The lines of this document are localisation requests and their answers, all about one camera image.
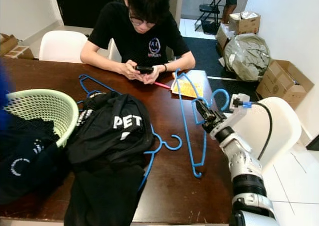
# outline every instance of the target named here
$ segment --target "hand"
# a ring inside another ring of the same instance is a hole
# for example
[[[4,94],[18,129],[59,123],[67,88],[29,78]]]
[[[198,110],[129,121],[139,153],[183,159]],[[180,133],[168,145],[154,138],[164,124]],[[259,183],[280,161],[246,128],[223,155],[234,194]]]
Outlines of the hand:
[[[153,84],[160,74],[161,67],[162,67],[162,65],[155,65],[155,66],[153,66],[154,70],[151,74],[149,74],[149,75],[144,74],[143,75],[144,84]]]
[[[135,70],[136,66],[137,66],[136,62],[132,60],[128,60],[124,64],[121,74],[126,76],[126,78],[128,78],[129,80],[139,80],[143,82],[143,76],[140,74],[138,70]]]

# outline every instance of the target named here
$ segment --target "eyeglasses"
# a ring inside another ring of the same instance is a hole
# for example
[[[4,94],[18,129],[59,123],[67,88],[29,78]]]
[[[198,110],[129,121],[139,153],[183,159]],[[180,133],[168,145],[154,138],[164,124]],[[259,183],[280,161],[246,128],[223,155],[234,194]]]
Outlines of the eyeglasses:
[[[142,25],[144,22],[146,22],[147,27],[148,28],[152,28],[156,24],[156,23],[153,23],[153,22],[147,22],[146,20],[142,20],[142,19],[139,19],[139,18],[136,18],[136,17],[132,17],[130,8],[129,8],[129,17],[130,17],[130,20],[133,23],[133,25],[136,25],[136,26]]]

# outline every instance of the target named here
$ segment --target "yellow paper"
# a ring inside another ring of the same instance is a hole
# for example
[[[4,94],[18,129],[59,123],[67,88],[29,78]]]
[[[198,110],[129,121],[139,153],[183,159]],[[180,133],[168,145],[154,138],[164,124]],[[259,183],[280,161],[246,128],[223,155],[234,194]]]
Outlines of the yellow paper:
[[[196,93],[188,80],[178,80],[178,82],[179,82],[179,86],[180,86],[181,95],[192,97],[192,98],[197,98]],[[204,96],[203,84],[198,83],[198,82],[193,82],[193,84],[196,87],[196,90],[197,90],[199,96],[203,97]],[[174,81],[171,89],[172,89],[172,93],[178,94],[178,86],[177,86],[176,81]]]

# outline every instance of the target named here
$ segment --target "black hair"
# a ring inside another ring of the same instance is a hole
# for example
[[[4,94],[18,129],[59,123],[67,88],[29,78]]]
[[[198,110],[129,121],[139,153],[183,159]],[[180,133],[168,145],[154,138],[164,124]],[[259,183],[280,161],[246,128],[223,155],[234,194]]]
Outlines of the black hair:
[[[169,14],[169,0],[128,0],[129,8],[140,19],[160,23]]]

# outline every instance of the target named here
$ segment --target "white wall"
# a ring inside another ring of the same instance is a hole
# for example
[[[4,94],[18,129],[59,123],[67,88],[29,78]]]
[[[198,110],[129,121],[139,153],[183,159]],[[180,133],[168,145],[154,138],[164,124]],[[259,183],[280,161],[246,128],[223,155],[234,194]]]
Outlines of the white wall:
[[[318,0],[248,0],[246,6],[261,14],[259,36],[271,57],[291,61],[315,84],[296,110],[312,139],[319,134],[318,9]]]
[[[61,20],[56,0],[0,0],[0,32],[21,40]]]

